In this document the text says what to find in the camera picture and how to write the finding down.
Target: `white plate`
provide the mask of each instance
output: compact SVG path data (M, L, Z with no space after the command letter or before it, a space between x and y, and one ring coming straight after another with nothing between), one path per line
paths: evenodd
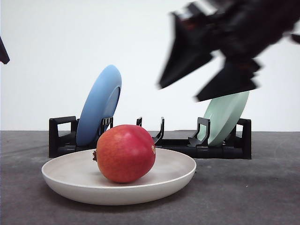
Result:
M230 134L242 115L247 103L249 91L214 98L204 114L210 119L209 146L218 146ZM198 139L205 137L206 127L200 125Z
M67 154L50 160L42 167L48 186L74 201L97 205L128 205L169 196L192 179L196 162L179 152L156 149L152 169L130 184L106 179L92 161L93 150Z

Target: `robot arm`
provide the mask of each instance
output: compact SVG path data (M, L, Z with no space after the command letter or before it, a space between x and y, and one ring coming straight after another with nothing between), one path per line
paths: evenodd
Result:
M253 90L260 66L253 60L300 18L299 0L210 0L212 15L191 3L175 19L175 41L160 79L162 88L198 69L220 50L224 68L197 95L199 101ZM299 36L292 35L299 43Z

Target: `white backdrop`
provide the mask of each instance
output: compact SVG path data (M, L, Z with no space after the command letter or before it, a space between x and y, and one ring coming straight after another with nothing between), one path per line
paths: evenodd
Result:
M1 130L47 130L51 117L80 117L99 73L114 64L123 86L114 121L156 130L195 129L209 101L193 99L222 59L163 90L156 83L173 40L169 12L186 0L2 0ZM300 131L300 45L268 48L242 115L253 131Z

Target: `mint green plate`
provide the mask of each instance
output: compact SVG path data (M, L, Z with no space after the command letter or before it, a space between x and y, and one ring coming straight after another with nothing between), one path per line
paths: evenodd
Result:
M209 146L219 146L230 134L242 115L249 91L214 98L204 114L204 118L210 119ZM205 137L206 127L200 126L198 139Z

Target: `black dish rack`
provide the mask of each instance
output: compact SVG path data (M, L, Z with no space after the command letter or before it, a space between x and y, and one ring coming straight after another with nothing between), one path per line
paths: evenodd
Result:
M49 157L55 158L68 153L95 149L97 139L104 133L105 127L113 127L113 117L101 120L98 136L95 141L86 146L76 145L76 132L79 119L75 116L59 117L49 119ZM59 136L58 125L71 123L71 130L68 134ZM142 117L136 120L136 125L142 126ZM205 137L202 141L197 139L201 125L206 127ZM160 131L152 139L157 148L169 149L184 153L193 158L224 158L224 159L251 159L251 120L239 119L237 125L242 125L241 137L236 134L236 126L225 138L219 147L208 146L210 136L210 120L198 117L197 130L192 137L186 139L164 139L165 119L161 118Z

